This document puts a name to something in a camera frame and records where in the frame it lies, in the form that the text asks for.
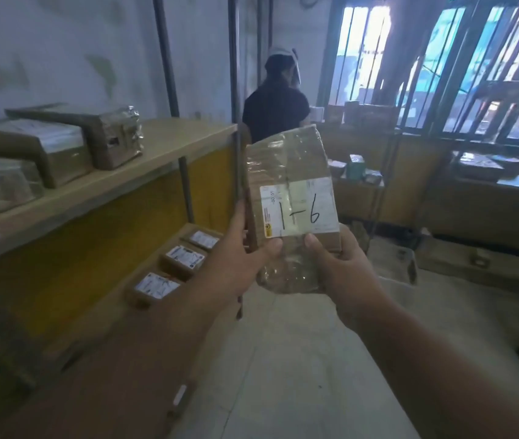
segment finger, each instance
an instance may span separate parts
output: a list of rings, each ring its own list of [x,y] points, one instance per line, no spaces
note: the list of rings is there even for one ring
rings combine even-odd
[[[226,230],[228,235],[235,234],[241,237],[245,229],[245,201],[243,199],[237,200],[235,204],[235,211],[229,223],[229,229]]]
[[[341,223],[339,229],[341,232],[341,259],[351,260],[355,257],[356,250],[361,248],[348,226]]]
[[[308,251],[316,259],[316,263],[320,266],[325,266],[332,259],[332,254],[328,252],[320,243],[320,240],[314,234],[307,234],[304,236],[304,244],[308,248]]]
[[[264,244],[261,248],[249,254],[249,258],[254,268],[258,271],[264,266],[270,259],[275,259],[279,256],[282,251],[284,242],[282,239],[271,239],[268,243]]]

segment right hand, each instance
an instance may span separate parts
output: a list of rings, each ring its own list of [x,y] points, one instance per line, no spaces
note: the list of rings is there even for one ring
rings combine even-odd
[[[389,298],[351,230],[341,224],[340,232],[342,252],[338,258],[324,249],[313,234],[307,234],[304,243],[322,274],[324,291],[347,325],[349,315],[358,317],[363,311],[384,304]]]

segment concrete floor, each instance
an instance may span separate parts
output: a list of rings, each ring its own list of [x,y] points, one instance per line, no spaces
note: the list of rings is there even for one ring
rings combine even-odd
[[[519,295],[419,271],[387,291],[519,397]],[[253,286],[213,325],[173,439],[417,438],[363,343],[323,295]]]

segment forearm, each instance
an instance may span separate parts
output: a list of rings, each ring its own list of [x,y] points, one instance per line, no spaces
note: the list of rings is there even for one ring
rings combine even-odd
[[[0,437],[154,437],[224,303],[197,278],[117,330],[0,428]]]
[[[519,403],[395,303],[354,326],[421,437],[519,437]]]

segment dark hair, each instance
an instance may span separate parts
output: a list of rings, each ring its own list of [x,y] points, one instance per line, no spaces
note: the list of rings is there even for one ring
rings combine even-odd
[[[270,78],[279,78],[282,76],[282,72],[287,71],[294,66],[294,58],[290,55],[272,55],[265,62],[265,70]]]

